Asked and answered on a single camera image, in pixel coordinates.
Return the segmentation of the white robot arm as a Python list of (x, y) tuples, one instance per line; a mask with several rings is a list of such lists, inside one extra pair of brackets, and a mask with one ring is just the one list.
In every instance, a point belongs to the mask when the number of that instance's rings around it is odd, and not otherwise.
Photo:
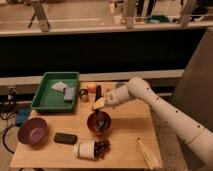
[(111, 89), (105, 105), (119, 106), (133, 99), (147, 103), (188, 148), (213, 169), (213, 132), (159, 97), (144, 79), (134, 77), (125, 85)]

